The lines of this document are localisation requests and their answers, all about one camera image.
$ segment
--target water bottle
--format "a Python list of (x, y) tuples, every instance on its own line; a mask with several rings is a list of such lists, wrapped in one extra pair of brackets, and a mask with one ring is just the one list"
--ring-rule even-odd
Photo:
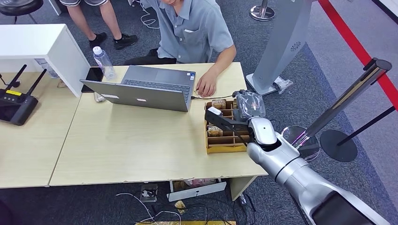
[(35, 61), (41, 65), (43, 69), (47, 69), (47, 73), (50, 75), (51, 78), (58, 78), (58, 74), (53, 70), (53, 68), (48, 64), (45, 59), (35, 59)]
[(111, 61), (107, 53), (101, 49), (101, 47), (96, 46), (92, 49), (94, 52), (94, 59), (98, 66), (101, 68), (102, 73), (107, 78), (107, 80), (112, 80), (116, 77), (115, 69), (112, 66)]

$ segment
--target silver laptop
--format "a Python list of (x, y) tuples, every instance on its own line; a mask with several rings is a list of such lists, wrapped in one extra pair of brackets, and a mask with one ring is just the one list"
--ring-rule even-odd
[(195, 72), (129, 66), (121, 84), (80, 80), (114, 104), (188, 112)]

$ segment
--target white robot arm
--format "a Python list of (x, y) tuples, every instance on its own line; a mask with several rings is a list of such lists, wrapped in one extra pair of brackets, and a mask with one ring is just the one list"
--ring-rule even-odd
[(256, 116), (246, 121), (230, 120), (212, 107), (206, 111), (206, 120), (223, 130), (247, 129), (251, 137), (247, 144), (249, 157), (290, 192), (313, 225), (390, 224), (353, 193), (313, 171), (299, 151), (274, 131), (271, 122), (258, 116), (265, 113), (258, 112), (262, 101), (256, 100), (255, 95), (241, 90), (237, 99), (239, 111), (246, 118), (249, 114)]

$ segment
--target wooden tray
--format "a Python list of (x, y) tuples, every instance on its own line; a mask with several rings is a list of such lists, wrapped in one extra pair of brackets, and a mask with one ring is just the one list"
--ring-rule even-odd
[[(233, 101), (227, 101), (226, 109), (221, 109), (223, 117), (234, 119), (232, 114), (233, 105), (234, 105)], [(211, 106), (212, 103), (207, 102), (205, 105), (205, 110), (207, 110)], [(207, 131), (210, 126), (213, 125), (205, 120), (206, 150), (208, 154), (246, 151), (246, 146), (242, 143), (240, 138), (233, 131), (224, 131), (222, 136), (220, 137), (208, 137)], [(238, 133), (242, 136), (244, 141), (246, 142), (249, 141), (249, 132), (238, 131)]]

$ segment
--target smartphone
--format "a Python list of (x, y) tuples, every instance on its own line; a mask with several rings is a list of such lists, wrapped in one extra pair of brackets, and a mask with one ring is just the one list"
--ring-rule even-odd
[[(102, 81), (102, 78), (104, 77), (104, 74), (102, 73), (101, 68), (99, 67), (91, 67), (90, 70), (88, 71), (86, 80), (88, 81)], [(83, 85), (82, 88), (83, 93), (87, 92), (94, 92), (91, 90), (91, 88), (87, 87), (86, 85)]]

